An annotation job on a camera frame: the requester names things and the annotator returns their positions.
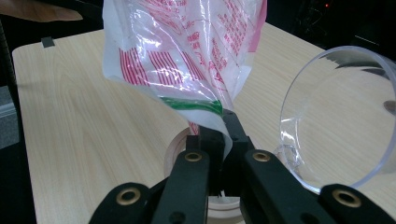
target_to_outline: light wood tabletop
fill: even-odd
[[[119,184],[163,180],[165,150],[188,123],[102,73],[104,32],[13,52],[37,223],[87,223]],[[234,101],[256,147],[279,145],[279,117],[298,72],[321,53],[264,24],[253,70]],[[396,217],[396,200],[375,199]]]

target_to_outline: person's arm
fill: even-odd
[[[0,14],[28,21],[78,21],[78,12],[35,0],[1,0]]]

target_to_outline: wood grain surface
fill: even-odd
[[[163,179],[165,150],[188,125],[170,108],[102,74],[104,33],[13,52],[37,223],[87,223],[119,184]],[[322,52],[270,24],[234,101],[256,147],[279,145],[282,102],[301,68]],[[377,197],[396,217],[396,200]]]

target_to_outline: transparent cup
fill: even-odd
[[[384,201],[396,190],[395,85],[395,63],[368,49],[322,52],[287,92],[277,156],[315,193],[340,183]]]

